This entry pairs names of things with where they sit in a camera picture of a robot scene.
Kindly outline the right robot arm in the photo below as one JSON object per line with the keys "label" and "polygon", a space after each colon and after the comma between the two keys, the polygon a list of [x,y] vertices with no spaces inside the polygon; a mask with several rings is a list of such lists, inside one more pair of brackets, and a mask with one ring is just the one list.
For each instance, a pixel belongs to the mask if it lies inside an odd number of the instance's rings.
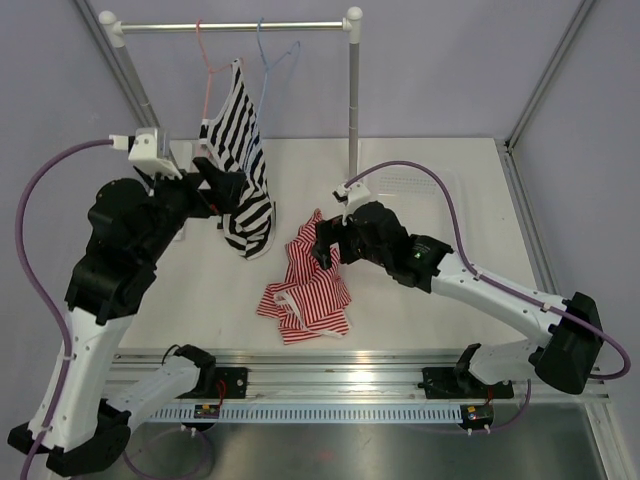
{"label": "right robot arm", "polygon": [[367,260],[405,287],[459,301],[524,335],[502,345],[469,345],[453,374],[463,395],[532,377],[567,394],[584,391],[603,344],[595,333],[601,322],[590,296],[576,292],[566,299],[506,280],[484,280],[450,245],[408,233],[378,201],[348,217],[319,221],[315,233],[312,255],[324,270]]}

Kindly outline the blue hanger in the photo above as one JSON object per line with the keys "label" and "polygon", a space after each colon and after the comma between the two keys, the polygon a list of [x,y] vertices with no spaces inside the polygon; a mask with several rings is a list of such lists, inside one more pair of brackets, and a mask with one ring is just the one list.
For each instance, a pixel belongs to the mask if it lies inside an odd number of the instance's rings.
{"label": "blue hanger", "polygon": [[291,78],[295,72],[297,67],[297,63],[301,53],[301,42],[299,40],[294,41],[288,50],[284,51],[279,57],[275,60],[270,60],[262,42],[262,32],[264,31],[265,20],[261,17],[256,26],[256,42],[259,49],[260,60],[263,67],[263,81],[260,91],[260,97],[258,101],[258,105],[256,107],[256,116],[255,123],[251,129],[251,149],[250,152],[245,155],[242,166],[245,170],[247,170],[250,166],[253,166],[257,160],[257,146],[256,143],[260,143],[260,120],[262,116],[262,112],[264,110],[265,101],[267,100],[269,89],[270,89],[270,77],[271,73],[274,69],[276,69],[284,60],[291,58],[291,66],[289,68],[288,74],[285,78],[284,86],[282,90],[286,89],[291,81]]}

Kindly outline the red white striped tank top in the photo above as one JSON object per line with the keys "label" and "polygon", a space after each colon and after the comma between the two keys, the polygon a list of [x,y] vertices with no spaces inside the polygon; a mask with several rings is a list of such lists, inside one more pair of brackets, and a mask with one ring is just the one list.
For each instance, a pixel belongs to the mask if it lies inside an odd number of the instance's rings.
{"label": "red white striped tank top", "polygon": [[322,211],[316,209],[285,245],[288,265],[284,280],[266,286],[256,309],[258,316],[278,322],[285,345],[321,337],[341,339],[351,330],[346,315],[351,295],[338,272],[338,250],[330,249],[332,266],[327,270],[320,268],[311,254],[315,227],[322,220]]}

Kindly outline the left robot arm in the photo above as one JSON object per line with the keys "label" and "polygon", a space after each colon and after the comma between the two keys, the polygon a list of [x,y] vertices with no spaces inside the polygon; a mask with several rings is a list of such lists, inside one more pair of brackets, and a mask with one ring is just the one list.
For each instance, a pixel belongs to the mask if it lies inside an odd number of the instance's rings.
{"label": "left robot arm", "polygon": [[63,344],[37,414],[13,428],[7,442],[61,477],[109,468],[140,424],[180,396],[219,396],[216,359],[190,344],[120,394],[105,398],[107,374],[157,263],[189,218],[238,209],[246,177],[223,172],[207,159],[176,179],[131,178],[104,185],[88,212],[92,234],[65,295]]}

